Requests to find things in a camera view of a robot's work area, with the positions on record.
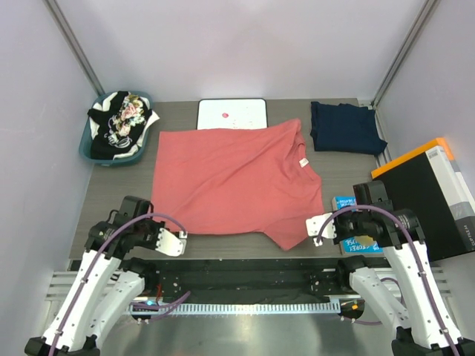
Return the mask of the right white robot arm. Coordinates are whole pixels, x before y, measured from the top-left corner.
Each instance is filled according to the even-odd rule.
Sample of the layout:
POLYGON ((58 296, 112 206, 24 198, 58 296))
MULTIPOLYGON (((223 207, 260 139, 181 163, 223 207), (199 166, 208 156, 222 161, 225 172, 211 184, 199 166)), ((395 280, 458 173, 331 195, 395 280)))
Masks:
POLYGON ((394 355, 473 355, 474 342, 453 322, 428 261, 422 225, 409 209, 395 210, 383 182, 354 185, 356 204, 331 215, 335 238, 368 236, 382 248, 402 301, 361 255, 338 261, 335 284, 356 292, 393 333, 394 355))

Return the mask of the red t shirt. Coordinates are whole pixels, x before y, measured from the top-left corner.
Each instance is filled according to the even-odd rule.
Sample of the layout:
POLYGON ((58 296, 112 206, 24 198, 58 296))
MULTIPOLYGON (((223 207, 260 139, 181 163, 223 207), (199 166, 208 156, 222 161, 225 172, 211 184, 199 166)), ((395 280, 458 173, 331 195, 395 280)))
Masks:
POLYGON ((188 233, 262 233, 284 251, 325 211, 301 121, 269 128, 163 131, 151 201, 188 233))

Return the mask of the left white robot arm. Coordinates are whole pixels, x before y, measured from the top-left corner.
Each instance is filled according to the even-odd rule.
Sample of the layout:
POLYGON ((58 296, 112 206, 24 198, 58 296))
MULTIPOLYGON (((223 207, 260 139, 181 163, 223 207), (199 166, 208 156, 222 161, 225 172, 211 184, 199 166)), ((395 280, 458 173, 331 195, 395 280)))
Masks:
POLYGON ((119 210, 91 228, 65 301, 44 334, 29 339, 26 355, 99 355, 133 299, 157 290, 155 265, 125 258, 136 246, 156 248, 165 224, 153 221, 153 212, 148 200, 126 196, 119 210))

